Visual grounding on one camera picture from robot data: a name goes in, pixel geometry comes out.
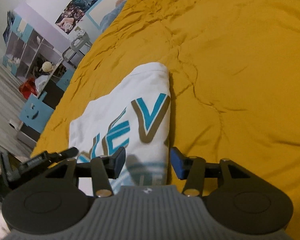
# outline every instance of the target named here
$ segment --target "desk chair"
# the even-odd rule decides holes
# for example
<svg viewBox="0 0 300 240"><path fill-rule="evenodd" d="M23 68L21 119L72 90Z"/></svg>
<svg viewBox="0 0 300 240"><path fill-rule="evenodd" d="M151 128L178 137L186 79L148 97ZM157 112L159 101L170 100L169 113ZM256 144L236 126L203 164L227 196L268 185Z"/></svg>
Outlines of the desk chair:
<svg viewBox="0 0 300 240"><path fill-rule="evenodd" d="M76 37L72 42L68 49L65 50L65 52L62 54L62 57L64 61L69 63L72 67L77 68L75 64L71 62L71 59L75 56L75 54L81 54L82 56L85 56L80 49L85 45L88 44L90 47L92 46L92 43L90 42L89 36L87 33L84 33L83 35L79 35Z"/></svg>

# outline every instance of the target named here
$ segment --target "white shelving unit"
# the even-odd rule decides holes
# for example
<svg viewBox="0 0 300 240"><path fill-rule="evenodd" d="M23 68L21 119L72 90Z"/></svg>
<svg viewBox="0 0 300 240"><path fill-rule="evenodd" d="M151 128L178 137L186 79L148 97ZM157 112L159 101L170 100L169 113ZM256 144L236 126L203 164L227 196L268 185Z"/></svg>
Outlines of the white shelving unit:
<svg viewBox="0 0 300 240"><path fill-rule="evenodd" d="M13 72L18 79L24 82L26 79L32 77L33 70L36 67L36 60L41 56L54 65L62 58L60 53L35 30L32 31L27 43L15 33L11 32L6 57L10 65L14 64L15 66L13 67L17 68L15 73L13 71L11 72ZM20 59L20 63L14 60L16 58Z"/></svg>

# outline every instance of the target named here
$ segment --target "desk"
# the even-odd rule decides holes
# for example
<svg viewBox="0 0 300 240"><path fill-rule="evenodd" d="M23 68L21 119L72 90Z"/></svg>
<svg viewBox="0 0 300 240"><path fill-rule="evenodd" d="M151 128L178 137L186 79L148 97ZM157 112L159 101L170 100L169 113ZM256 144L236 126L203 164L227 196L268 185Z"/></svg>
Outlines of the desk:
<svg viewBox="0 0 300 240"><path fill-rule="evenodd" d="M47 82L41 93L42 92L47 92L47 95L45 96L43 102L46 105L50 106L52 109L56 109L56 106L59 104L64 94L64 91L59 88L52 80L49 80ZM39 137L40 133L32 129L30 126L25 125L24 123L21 125L20 130L17 132L17 139L24 142L31 149L35 147Z"/></svg>

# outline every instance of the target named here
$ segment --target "metal screw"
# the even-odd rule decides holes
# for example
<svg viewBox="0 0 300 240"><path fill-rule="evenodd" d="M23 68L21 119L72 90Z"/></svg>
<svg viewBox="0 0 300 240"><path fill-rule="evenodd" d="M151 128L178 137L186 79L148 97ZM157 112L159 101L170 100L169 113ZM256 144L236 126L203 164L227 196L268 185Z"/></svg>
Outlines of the metal screw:
<svg viewBox="0 0 300 240"><path fill-rule="evenodd" d="M196 197L196 196L199 196L200 192L199 192L199 190L197 190L195 188L189 188L189 189L186 189L183 194L188 197Z"/></svg>
<svg viewBox="0 0 300 240"><path fill-rule="evenodd" d="M96 192L96 195L98 197L110 197L112 195L111 191L108 190L108 189L99 189L97 192Z"/></svg>

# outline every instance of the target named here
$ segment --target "red bag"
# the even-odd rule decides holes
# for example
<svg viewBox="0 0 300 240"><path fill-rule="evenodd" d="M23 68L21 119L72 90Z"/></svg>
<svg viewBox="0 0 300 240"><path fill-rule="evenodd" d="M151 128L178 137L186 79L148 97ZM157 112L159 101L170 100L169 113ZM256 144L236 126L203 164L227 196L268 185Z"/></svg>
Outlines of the red bag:
<svg viewBox="0 0 300 240"><path fill-rule="evenodd" d="M31 94L37 95L35 89L34 78L29 78L19 87L20 93L24 96L25 99L28 99Z"/></svg>

